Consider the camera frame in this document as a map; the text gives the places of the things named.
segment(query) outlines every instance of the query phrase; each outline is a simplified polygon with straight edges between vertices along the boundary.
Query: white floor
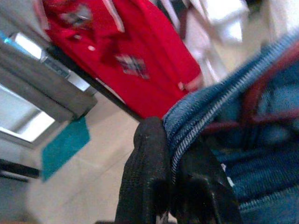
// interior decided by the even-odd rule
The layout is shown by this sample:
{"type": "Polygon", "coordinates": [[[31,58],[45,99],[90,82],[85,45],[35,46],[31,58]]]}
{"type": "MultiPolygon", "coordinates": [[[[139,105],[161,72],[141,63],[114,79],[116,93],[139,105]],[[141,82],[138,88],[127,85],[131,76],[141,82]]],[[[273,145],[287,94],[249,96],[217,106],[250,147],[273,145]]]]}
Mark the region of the white floor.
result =
{"type": "Polygon", "coordinates": [[[138,122],[99,93],[96,97],[98,104],[86,116],[91,141],[48,181],[29,186],[27,208],[42,224],[114,220],[138,122]]]}

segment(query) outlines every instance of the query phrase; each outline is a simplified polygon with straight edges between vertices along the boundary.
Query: red polo shirt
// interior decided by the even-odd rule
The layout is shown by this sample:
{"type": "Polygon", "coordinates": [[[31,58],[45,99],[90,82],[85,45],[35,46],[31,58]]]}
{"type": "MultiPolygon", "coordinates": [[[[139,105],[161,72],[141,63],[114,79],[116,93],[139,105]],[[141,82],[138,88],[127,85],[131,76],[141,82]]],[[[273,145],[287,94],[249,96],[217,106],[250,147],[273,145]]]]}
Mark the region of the red polo shirt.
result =
{"type": "Polygon", "coordinates": [[[188,93],[184,85],[201,76],[172,25],[148,0],[44,0],[43,5],[52,41],[144,118],[163,117],[188,93]],[[82,6],[90,18],[81,27],[65,20],[82,6]]]}

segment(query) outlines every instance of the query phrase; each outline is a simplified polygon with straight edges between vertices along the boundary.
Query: tile floor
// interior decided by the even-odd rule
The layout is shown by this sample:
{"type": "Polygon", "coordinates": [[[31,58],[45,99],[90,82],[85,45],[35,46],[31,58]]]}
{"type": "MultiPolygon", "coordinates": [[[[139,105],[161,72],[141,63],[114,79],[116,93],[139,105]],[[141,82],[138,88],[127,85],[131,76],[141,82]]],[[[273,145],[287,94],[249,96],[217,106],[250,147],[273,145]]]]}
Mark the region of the tile floor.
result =
{"type": "Polygon", "coordinates": [[[34,180],[29,186],[27,208],[41,224],[114,220],[138,122],[99,93],[96,98],[98,104],[86,116],[91,141],[48,181],[34,180]]]}

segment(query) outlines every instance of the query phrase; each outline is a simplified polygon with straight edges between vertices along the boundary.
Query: white button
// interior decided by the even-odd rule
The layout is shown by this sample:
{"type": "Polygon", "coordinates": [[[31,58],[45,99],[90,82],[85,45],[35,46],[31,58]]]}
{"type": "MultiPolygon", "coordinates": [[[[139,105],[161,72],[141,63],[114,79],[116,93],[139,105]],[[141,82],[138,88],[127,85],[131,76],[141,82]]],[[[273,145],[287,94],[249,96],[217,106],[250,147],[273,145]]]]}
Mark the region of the white button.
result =
{"type": "Polygon", "coordinates": [[[94,46],[92,46],[92,45],[89,45],[89,46],[88,46],[88,49],[91,50],[91,51],[95,51],[95,48],[94,48],[94,46]]]}

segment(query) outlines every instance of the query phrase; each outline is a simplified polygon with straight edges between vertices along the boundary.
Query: red shirt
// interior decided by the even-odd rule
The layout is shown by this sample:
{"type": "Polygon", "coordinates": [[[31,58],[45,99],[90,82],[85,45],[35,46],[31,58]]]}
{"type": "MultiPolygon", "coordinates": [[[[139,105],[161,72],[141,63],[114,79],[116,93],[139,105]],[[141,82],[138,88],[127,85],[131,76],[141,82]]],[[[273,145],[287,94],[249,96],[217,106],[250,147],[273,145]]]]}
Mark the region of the red shirt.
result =
{"type": "Polygon", "coordinates": [[[44,8],[52,41],[144,118],[163,117],[188,93],[184,85],[201,76],[172,25],[148,0],[45,0],[44,8]],[[90,18],[76,17],[78,27],[68,19],[82,7],[90,18]]]}

